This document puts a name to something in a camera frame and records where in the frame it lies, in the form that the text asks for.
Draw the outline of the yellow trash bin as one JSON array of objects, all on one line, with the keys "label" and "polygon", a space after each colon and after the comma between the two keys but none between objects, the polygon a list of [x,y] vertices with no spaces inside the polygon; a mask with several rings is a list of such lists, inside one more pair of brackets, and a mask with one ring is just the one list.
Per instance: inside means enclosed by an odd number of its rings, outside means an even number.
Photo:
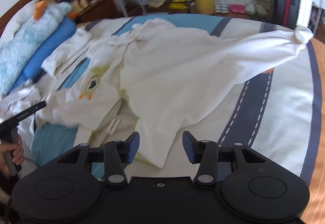
[{"label": "yellow trash bin", "polygon": [[214,0],[194,0],[198,13],[213,15],[215,13]]}]

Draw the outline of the white baby garment with duck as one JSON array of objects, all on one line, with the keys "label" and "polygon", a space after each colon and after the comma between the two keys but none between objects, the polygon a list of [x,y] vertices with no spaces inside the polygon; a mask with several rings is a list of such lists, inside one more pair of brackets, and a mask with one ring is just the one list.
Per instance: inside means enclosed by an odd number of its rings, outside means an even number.
[{"label": "white baby garment with duck", "polygon": [[94,54],[81,77],[48,95],[47,106],[37,114],[32,142],[37,163],[43,165],[79,144],[99,147],[125,140],[134,131],[137,118],[127,109],[119,76],[135,38],[129,31],[93,42]]}]

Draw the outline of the road-print bed sheet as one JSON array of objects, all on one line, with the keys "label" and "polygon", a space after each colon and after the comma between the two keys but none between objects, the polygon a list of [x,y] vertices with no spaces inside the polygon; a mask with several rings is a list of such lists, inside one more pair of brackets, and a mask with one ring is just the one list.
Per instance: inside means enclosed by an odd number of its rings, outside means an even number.
[{"label": "road-print bed sheet", "polygon": [[[146,15],[90,23],[94,38],[129,31],[156,17],[179,27],[206,30],[222,39],[288,30],[269,23],[207,15]],[[182,147],[182,132],[210,139],[222,147],[240,142],[301,177],[310,188],[305,223],[324,223],[324,44],[314,38],[300,54],[270,73],[236,85],[223,102],[199,123],[177,132],[163,169],[140,157],[126,168],[131,177],[194,177]],[[46,124],[32,142],[36,163],[44,165],[72,148],[77,129]]]}]

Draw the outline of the cream waffle-knit garment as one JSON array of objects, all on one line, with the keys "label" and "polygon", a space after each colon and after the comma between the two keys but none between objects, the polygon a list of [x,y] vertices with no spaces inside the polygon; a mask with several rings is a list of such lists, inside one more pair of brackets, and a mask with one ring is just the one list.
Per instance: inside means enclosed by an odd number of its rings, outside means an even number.
[{"label": "cream waffle-knit garment", "polygon": [[222,39],[158,18],[123,33],[119,84],[138,118],[141,158],[162,168],[180,128],[208,116],[234,85],[296,58],[311,38],[298,27]]}]

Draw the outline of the white slippers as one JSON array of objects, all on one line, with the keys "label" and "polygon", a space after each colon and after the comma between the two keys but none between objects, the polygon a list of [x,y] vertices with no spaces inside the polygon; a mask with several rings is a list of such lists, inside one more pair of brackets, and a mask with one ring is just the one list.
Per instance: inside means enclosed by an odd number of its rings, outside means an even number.
[{"label": "white slippers", "polygon": [[252,3],[245,5],[245,12],[248,15],[255,16],[267,16],[266,10],[261,5],[253,5]]}]

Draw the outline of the wooden nightstand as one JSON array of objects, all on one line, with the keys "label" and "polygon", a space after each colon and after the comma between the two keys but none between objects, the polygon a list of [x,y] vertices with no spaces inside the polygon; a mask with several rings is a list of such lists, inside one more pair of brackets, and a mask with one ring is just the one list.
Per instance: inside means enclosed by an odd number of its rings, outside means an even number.
[{"label": "wooden nightstand", "polygon": [[74,9],[71,19],[77,24],[121,17],[114,0],[73,0],[71,4]]}]

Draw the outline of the white sneakers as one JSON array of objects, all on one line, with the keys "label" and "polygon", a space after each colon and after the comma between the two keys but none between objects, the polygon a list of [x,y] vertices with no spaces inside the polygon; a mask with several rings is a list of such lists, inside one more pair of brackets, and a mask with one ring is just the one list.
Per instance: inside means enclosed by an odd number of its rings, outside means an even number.
[{"label": "white sneakers", "polygon": [[214,4],[215,13],[228,14],[229,8],[224,2],[216,2]]}]

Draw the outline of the pink slippers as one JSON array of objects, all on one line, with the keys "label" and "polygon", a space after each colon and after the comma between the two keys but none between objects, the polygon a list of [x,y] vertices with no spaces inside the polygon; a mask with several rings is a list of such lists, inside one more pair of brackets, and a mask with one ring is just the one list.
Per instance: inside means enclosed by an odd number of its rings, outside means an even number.
[{"label": "pink slippers", "polygon": [[235,14],[245,14],[245,6],[239,4],[229,4],[229,10]]}]

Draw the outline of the blue pillow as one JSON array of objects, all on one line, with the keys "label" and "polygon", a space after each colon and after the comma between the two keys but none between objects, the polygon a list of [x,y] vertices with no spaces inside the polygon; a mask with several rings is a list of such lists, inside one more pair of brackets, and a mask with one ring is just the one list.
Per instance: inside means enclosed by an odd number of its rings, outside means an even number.
[{"label": "blue pillow", "polygon": [[33,83],[37,83],[44,72],[41,68],[43,61],[49,57],[60,44],[72,37],[76,33],[76,30],[76,23],[65,16],[57,30],[43,42],[43,44],[28,60],[26,66],[24,66],[22,72],[7,94],[11,93],[14,89],[29,79],[31,79]]}]

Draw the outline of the light blue patterned quilt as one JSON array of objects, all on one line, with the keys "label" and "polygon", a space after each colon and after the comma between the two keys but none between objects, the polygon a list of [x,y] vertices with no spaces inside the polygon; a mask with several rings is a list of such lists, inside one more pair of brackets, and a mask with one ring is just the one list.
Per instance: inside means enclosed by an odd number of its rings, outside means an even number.
[{"label": "light blue patterned quilt", "polygon": [[67,2],[50,4],[40,19],[29,18],[1,48],[1,95],[7,95],[28,60],[72,11]]}]

